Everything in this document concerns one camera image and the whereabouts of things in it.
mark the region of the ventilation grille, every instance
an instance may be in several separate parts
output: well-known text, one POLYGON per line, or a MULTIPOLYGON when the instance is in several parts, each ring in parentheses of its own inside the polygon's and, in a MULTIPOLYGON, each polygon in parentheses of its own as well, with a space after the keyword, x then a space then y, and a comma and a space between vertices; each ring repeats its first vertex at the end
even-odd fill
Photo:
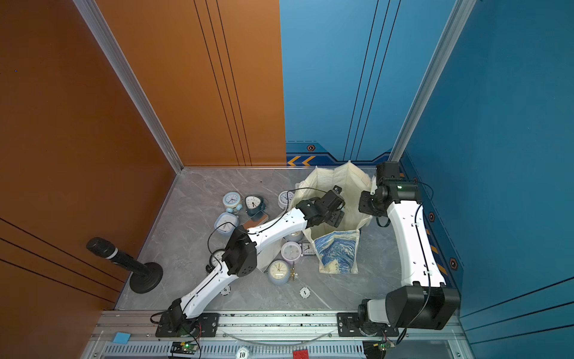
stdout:
POLYGON ((115 357, 157 357, 166 358, 169 355, 171 342, 134 342, 130 344, 109 343, 104 349, 105 358, 115 357))
MULTIPOLYGON (((130 344, 108 343, 104 350, 105 359, 113 358, 140 358, 170 357, 169 349, 172 342, 133 342, 130 344)), ((208 358, 235 358, 235 353, 243 345, 230 344, 229 342, 209 342, 201 345, 202 359, 208 358)), ((321 358, 364 358, 363 346, 354 341, 317 343, 307 346, 265 346, 245 345, 251 352, 252 358, 293 358, 295 350, 309 351, 309 357, 321 358)))

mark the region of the black clock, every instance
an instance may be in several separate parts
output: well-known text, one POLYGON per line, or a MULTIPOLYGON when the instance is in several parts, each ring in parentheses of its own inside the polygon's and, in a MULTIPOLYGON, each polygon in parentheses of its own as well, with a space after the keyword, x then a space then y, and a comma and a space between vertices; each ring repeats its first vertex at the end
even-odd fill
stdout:
POLYGON ((245 197, 245 206, 247 207, 247 215, 252 217, 259 211, 265 210, 265 202, 263 197, 249 195, 245 197))

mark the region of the blue sticky note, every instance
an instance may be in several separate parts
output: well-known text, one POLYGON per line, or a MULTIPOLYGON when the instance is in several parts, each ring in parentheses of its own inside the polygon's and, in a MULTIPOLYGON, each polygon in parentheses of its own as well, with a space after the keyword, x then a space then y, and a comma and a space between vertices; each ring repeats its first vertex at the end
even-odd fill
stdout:
POLYGON ((131 334, 128 333, 122 333, 122 332, 117 332, 115 334, 114 340, 112 340, 112 343, 117 343, 117 344, 127 344, 127 341, 130 340, 131 334))

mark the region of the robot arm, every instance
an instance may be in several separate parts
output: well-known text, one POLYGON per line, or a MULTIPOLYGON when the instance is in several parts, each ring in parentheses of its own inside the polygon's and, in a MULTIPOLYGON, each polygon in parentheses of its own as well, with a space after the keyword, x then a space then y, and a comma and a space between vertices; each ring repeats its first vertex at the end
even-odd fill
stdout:
POLYGON ((184 320, 197 318, 225 286, 251 273, 257 267, 257 254, 268 245, 323 222, 338 227, 345 205, 341 190, 335 186, 322 198, 303 200, 289 212, 261 226, 247 230, 243 226, 235 228, 221 263, 193 291, 174 300, 169 307, 172 327, 179 328, 184 320))
POLYGON ((442 329, 460 305, 460 296, 456 289, 445 286, 435 263, 418 185, 401 179, 397 162, 377 165, 376 185, 371 192, 361 193, 359 211, 389 217, 401 258, 402 287, 384 300, 365 299, 359 306, 359 326, 375 331, 380 329, 379 323, 442 329))
POLYGON ((185 317, 198 317, 207 307, 207 304, 225 286, 235 279, 251 273, 257 267, 257 254, 268 245, 306 227, 307 220, 299 209, 292 209, 271 222, 249 228, 248 230, 245 230, 243 227, 237 227, 226 246, 223 260, 193 291, 181 298, 179 305, 185 317), (243 258, 243 249, 246 249, 247 253, 246 261, 244 261, 245 266, 238 264, 243 258), (251 258, 249 253, 253 251, 255 251, 255 256, 251 258))

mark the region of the yellow chevron arrow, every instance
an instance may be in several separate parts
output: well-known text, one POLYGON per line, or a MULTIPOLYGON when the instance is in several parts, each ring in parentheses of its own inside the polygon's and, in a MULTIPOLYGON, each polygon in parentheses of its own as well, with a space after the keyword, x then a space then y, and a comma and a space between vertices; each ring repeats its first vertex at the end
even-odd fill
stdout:
POLYGON ((293 157, 293 158, 291 159, 291 161, 287 162, 287 164, 290 164, 290 165, 293 166, 293 167, 297 167, 297 165, 296 165, 295 163, 293 163, 293 162, 297 161, 297 160, 299 159, 299 157, 301 157, 301 156, 295 156, 295 157, 293 157))
POLYGON ((303 161, 303 164, 306 166, 310 166, 309 161, 311 161, 312 159, 314 159, 316 156, 311 156, 308 159, 306 159, 305 161, 303 161))

